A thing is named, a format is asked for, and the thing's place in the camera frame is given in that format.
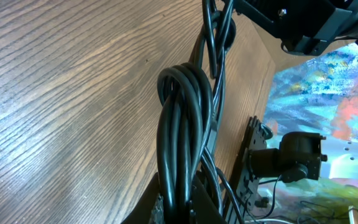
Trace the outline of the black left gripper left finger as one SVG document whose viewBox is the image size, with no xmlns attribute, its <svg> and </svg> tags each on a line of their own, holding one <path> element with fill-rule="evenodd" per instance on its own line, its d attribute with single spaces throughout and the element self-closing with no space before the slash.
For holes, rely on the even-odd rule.
<svg viewBox="0 0 358 224">
<path fill-rule="evenodd" d="M 160 195 L 158 174 L 155 173 L 131 213 L 122 224 L 164 224 L 163 197 Z"/>
</svg>

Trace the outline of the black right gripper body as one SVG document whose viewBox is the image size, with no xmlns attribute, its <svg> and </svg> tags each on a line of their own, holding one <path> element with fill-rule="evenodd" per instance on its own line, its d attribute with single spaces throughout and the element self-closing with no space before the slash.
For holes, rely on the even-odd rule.
<svg viewBox="0 0 358 224">
<path fill-rule="evenodd" d="M 233 0 L 232 5 L 280 39 L 288 54 L 319 56 L 338 40 L 358 45 L 358 0 Z"/>
</svg>

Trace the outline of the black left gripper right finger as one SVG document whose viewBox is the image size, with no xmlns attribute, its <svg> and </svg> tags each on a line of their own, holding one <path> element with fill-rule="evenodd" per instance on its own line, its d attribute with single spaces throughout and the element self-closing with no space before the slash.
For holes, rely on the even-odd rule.
<svg viewBox="0 0 358 224">
<path fill-rule="evenodd" d="M 191 224 L 226 224 L 197 176 L 193 179 L 190 201 Z"/>
</svg>

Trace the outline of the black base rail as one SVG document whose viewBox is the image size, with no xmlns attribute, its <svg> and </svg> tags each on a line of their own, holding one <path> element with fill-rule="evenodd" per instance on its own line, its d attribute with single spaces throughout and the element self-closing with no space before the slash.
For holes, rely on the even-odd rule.
<svg viewBox="0 0 358 224">
<path fill-rule="evenodd" d="M 321 163 L 328 157 L 322 153 L 319 133 L 290 132 L 277 148 L 267 147 L 273 134 L 258 117 L 250 117 L 229 178 L 229 184 L 239 204 L 241 218 L 262 202 L 258 187 L 262 178 L 274 178 L 284 183 L 301 179 L 318 180 Z"/>
</svg>

